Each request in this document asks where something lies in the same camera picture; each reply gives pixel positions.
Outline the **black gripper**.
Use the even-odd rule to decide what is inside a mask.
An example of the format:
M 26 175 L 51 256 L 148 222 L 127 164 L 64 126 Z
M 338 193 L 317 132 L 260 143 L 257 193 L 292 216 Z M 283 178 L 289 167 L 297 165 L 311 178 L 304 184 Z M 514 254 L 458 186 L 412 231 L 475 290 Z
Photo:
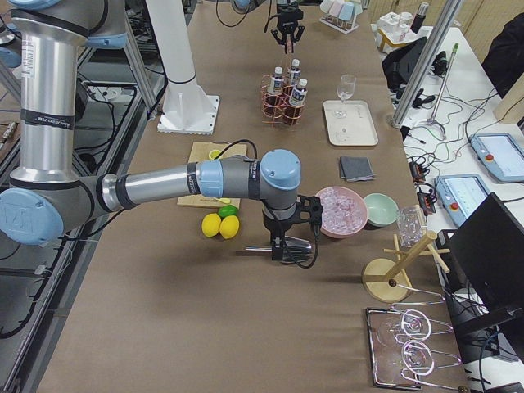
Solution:
M 294 53 L 294 41 L 299 41 L 305 27 L 299 24 L 304 18 L 304 12 L 298 3 L 277 4 L 277 28 L 273 30 L 273 37 L 283 41 L 285 54 Z
M 318 241 L 320 238 L 320 228 L 322 227 L 323 206 L 318 196 L 297 197 L 292 215 L 287 219 L 277 217 L 276 210 L 271 208 L 267 201 L 264 204 L 264 226 L 270 231 L 271 257 L 272 260 L 284 262 L 285 259 L 291 262 L 303 262 L 299 260 L 298 253 L 292 252 L 287 244 L 285 233 L 293 224 L 310 225 L 314 235 L 314 254 L 311 262 L 315 262 L 318 257 Z

